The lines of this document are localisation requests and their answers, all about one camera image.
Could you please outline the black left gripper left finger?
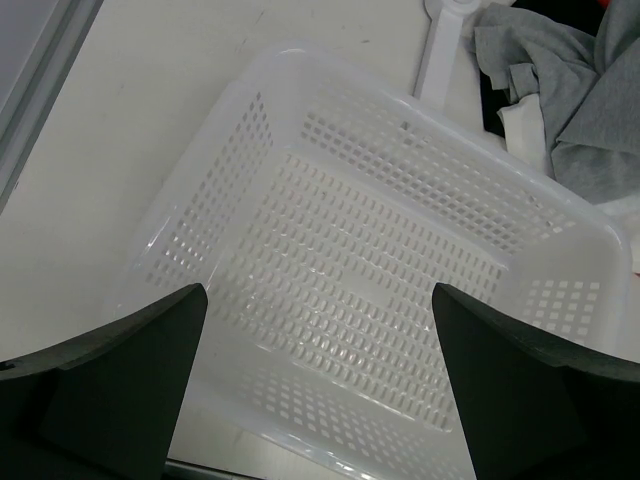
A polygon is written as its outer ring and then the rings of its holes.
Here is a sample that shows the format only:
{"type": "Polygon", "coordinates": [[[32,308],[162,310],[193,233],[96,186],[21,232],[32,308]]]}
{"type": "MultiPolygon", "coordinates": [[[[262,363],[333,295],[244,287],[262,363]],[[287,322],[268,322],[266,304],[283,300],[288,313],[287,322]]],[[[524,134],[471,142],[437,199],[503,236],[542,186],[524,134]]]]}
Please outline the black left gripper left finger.
{"type": "Polygon", "coordinates": [[[3,361],[2,478],[161,478],[207,306],[191,284],[3,361]]]}

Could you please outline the grey tank top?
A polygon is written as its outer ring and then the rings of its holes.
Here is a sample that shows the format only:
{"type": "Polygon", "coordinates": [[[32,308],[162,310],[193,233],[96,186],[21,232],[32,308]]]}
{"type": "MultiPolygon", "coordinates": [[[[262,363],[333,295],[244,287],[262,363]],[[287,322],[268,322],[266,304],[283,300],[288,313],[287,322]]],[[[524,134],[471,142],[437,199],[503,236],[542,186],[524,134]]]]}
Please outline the grey tank top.
{"type": "Polygon", "coordinates": [[[472,51],[508,107],[536,96],[558,183],[595,205],[638,199],[638,2],[610,2],[596,36],[492,3],[475,23],[472,51]]]}

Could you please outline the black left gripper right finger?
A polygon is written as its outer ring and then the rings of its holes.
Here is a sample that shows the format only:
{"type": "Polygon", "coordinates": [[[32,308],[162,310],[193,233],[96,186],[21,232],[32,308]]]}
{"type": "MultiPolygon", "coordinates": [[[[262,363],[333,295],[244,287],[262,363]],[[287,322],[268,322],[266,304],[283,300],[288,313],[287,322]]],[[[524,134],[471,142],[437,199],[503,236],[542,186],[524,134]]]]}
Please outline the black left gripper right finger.
{"type": "Polygon", "coordinates": [[[636,479],[639,366],[444,283],[432,309],[479,479],[636,479]]]}

